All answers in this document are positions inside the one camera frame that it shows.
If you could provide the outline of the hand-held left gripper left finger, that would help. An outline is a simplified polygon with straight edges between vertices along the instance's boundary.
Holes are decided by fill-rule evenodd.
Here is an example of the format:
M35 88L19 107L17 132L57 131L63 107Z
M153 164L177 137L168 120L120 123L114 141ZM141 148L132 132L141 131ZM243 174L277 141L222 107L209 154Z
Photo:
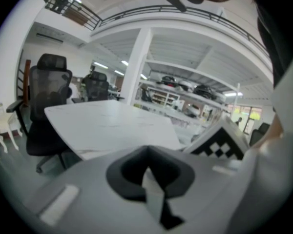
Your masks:
M19 210L39 234L160 234L145 203L125 200L109 186L106 171L133 149L81 161L37 189Z

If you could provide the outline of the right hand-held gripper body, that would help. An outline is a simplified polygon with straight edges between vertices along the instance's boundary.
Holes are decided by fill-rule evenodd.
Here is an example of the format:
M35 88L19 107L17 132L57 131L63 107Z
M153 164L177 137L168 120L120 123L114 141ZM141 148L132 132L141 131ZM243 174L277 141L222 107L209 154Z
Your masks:
M239 127L230 119L221 119L183 152L217 159L242 160L248 149L247 139Z

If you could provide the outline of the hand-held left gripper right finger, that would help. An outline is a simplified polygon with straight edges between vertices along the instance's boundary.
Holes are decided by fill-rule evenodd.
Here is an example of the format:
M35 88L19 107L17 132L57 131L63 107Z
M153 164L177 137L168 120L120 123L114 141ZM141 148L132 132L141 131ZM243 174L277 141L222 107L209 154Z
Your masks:
M145 147L146 234L224 234L247 187L247 159L224 160Z

